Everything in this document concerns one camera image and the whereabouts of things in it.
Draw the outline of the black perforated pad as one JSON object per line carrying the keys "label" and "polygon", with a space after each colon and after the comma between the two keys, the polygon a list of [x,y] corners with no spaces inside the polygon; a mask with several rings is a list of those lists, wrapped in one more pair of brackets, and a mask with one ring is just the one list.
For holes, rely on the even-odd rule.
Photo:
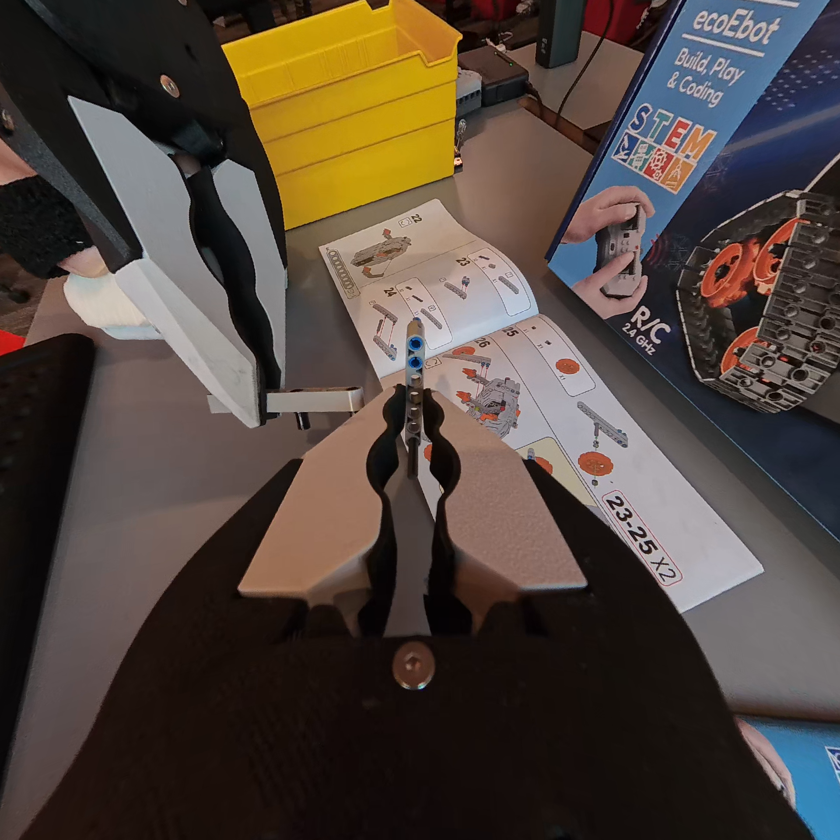
{"label": "black perforated pad", "polygon": [[96,346],[66,333],[1,363],[1,759],[12,746]]}

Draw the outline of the yellow plastic bin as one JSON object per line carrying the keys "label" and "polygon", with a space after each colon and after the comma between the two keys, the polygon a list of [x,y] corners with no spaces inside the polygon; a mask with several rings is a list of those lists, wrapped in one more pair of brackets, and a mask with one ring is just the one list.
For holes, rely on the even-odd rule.
{"label": "yellow plastic bin", "polygon": [[370,148],[277,176],[287,229],[372,203],[453,174],[440,149]]}
{"label": "yellow plastic bin", "polygon": [[358,129],[327,125],[286,138],[265,140],[264,146],[276,175],[320,164],[349,164],[353,155],[362,161],[388,166],[414,165],[437,175],[450,174],[456,118],[428,124],[406,133],[381,138],[372,120]]}
{"label": "yellow plastic bin", "polygon": [[356,2],[223,51],[264,144],[322,127],[372,142],[455,116],[461,39],[420,3]]}

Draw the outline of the grey beam with blue pins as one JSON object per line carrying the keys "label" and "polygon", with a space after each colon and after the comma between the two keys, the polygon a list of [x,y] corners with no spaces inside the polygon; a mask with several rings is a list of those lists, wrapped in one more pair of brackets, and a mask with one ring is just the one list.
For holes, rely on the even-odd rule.
{"label": "grey beam with blue pins", "polygon": [[414,318],[406,328],[405,365],[404,438],[407,450],[407,476],[410,479],[417,478],[418,459],[422,448],[425,353],[424,325],[420,318]]}

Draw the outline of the black power adapter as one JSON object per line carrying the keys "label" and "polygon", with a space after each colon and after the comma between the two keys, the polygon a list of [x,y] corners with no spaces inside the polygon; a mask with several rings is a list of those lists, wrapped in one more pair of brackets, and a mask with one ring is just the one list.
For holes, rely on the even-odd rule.
{"label": "black power adapter", "polygon": [[480,106],[488,108],[526,95],[529,72],[508,52],[484,45],[458,54],[458,69],[480,76]]}

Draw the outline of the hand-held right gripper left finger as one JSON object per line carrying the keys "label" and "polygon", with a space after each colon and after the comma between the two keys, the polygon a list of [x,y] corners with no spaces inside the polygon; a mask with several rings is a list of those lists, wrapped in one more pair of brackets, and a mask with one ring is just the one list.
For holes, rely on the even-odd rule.
{"label": "hand-held right gripper left finger", "polygon": [[396,586],[385,489],[400,465],[405,403],[403,385],[386,389],[306,453],[238,585],[242,596],[357,602],[360,633],[383,635]]}

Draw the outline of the dark green upright object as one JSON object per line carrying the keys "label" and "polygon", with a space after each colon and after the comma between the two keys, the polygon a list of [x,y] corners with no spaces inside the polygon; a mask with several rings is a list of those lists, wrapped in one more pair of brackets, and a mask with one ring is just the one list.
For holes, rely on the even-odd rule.
{"label": "dark green upright object", "polygon": [[539,1],[535,61],[546,69],[577,60],[586,1]]}

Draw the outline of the large blue toy robot box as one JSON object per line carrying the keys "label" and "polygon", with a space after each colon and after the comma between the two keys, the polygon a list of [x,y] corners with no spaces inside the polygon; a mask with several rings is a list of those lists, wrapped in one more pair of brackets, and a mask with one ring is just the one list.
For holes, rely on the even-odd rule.
{"label": "large blue toy robot box", "polygon": [[549,268],[835,539],[838,1],[674,2]]}

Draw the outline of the open instruction manual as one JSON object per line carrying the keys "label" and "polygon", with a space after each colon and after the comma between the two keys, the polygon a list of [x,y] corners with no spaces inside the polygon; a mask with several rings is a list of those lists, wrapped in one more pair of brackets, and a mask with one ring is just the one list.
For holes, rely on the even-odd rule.
{"label": "open instruction manual", "polygon": [[685,612],[763,572],[549,318],[438,200],[320,247],[382,384],[423,325],[424,384],[606,522]]}

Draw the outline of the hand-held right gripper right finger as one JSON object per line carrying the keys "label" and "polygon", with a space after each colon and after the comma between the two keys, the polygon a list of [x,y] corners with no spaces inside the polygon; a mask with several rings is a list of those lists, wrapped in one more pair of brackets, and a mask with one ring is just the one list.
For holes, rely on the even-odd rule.
{"label": "hand-held right gripper right finger", "polygon": [[423,426],[441,489],[424,597],[434,635],[467,635],[492,606],[586,580],[523,458],[442,394]]}

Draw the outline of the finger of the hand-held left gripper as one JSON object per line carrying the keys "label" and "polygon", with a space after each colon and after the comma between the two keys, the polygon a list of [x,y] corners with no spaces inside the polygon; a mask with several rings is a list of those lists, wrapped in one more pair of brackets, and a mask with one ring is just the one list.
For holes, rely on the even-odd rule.
{"label": "finger of the hand-held left gripper", "polygon": [[238,336],[255,356],[260,418],[275,417],[268,392],[286,369],[285,246],[278,244],[255,174],[233,161],[191,175],[192,231],[206,266],[224,289]]}
{"label": "finger of the hand-held left gripper", "polygon": [[196,247],[178,167],[123,115],[68,102],[142,246],[115,271],[119,288],[212,395],[247,427],[261,425],[256,358]]}

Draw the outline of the person's left hand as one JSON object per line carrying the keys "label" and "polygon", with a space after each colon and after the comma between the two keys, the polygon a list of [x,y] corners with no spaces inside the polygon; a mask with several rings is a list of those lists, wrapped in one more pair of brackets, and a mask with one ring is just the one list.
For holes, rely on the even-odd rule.
{"label": "person's left hand", "polygon": [[41,279],[108,273],[76,208],[1,141],[2,251]]}

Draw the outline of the small blue booklet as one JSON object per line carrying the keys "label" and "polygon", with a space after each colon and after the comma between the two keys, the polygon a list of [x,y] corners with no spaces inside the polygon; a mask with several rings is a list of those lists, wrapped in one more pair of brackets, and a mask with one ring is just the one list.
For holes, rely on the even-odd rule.
{"label": "small blue booklet", "polygon": [[814,838],[839,838],[839,725],[736,717],[744,739]]}

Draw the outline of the light grey angled connector piece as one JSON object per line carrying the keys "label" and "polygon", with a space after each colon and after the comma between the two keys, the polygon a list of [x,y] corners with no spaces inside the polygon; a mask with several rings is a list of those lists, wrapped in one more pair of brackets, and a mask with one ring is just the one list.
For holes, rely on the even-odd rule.
{"label": "light grey angled connector piece", "polygon": [[258,382],[245,388],[244,404],[218,385],[207,396],[213,414],[231,413],[248,428],[265,425],[269,416],[284,413],[355,413],[364,406],[361,386],[267,390]]}

